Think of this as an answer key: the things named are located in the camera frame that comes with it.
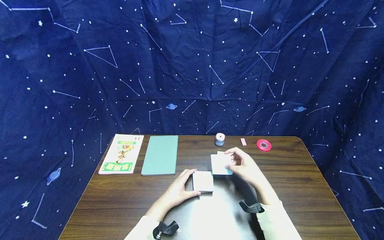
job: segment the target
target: tape roll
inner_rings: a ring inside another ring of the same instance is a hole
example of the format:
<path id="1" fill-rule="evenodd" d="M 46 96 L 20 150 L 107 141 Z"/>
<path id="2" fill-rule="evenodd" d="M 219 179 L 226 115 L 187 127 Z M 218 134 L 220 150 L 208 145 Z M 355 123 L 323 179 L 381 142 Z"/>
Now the tape roll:
<path id="1" fill-rule="evenodd" d="M 223 146 L 224 145 L 224 140 L 225 140 L 225 135 L 223 133 L 218 133 L 216 134 L 216 138 L 215 138 L 215 144 L 216 146 Z"/>
<path id="2" fill-rule="evenodd" d="M 272 148 L 272 144 L 270 142 L 268 142 L 267 140 L 265 139 L 259 139 L 256 143 L 256 146 L 261 150 L 261 151 L 264 151 L 264 152 L 268 152 L 269 150 L 271 150 Z"/>

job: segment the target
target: star print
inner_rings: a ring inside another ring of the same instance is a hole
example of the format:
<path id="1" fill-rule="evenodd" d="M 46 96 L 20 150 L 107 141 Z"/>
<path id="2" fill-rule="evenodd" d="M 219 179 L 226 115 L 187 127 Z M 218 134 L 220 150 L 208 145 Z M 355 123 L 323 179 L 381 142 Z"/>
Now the star print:
<path id="1" fill-rule="evenodd" d="M 23 206 L 22 208 L 28 207 L 28 204 L 29 204 L 29 202 L 25 201 L 25 203 L 22 204 L 22 206 Z"/>

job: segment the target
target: red tape roll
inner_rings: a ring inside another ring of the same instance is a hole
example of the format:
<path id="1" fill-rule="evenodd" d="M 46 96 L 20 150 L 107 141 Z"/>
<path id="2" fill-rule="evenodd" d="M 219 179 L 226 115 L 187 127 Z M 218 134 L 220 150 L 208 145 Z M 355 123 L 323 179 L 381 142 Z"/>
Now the red tape roll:
<path id="1" fill-rule="evenodd" d="M 256 146 L 261 150 L 261 151 L 264 151 L 264 152 L 268 152 L 269 150 L 271 150 L 272 148 L 272 145 L 270 142 L 268 142 L 267 140 L 265 139 L 259 139 L 256 143 Z"/>

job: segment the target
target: green card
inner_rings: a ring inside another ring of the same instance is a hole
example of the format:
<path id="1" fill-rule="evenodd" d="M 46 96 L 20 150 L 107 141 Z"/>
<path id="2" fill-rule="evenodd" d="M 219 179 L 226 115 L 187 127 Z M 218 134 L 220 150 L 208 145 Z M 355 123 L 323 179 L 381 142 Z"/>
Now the green card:
<path id="1" fill-rule="evenodd" d="M 172 175 L 176 173 L 179 136 L 151 136 L 141 175 Z"/>

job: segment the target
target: planet print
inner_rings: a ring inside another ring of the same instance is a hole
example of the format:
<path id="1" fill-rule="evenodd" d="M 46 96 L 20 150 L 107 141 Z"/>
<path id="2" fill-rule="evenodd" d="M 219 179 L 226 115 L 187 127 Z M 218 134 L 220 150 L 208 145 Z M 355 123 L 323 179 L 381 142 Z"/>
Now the planet print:
<path id="1" fill-rule="evenodd" d="M 56 171 L 52 172 L 47 178 L 47 185 L 50 185 L 52 181 L 56 180 L 60 176 L 61 167 L 59 167 Z"/>
<path id="2" fill-rule="evenodd" d="M 173 105 L 172 103 L 170 103 L 170 104 L 168 104 L 167 108 L 174 110 L 175 108 L 177 108 L 177 105 Z"/>
<path id="3" fill-rule="evenodd" d="M 305 107 L 300 106 L 300 107 L 298 107 L 298 108 L 295 108 L 294 111 L 295 111 L 295 112 L 302 112 L 302 111 L 304 111 L 305 109 L 306 109 Z"/>

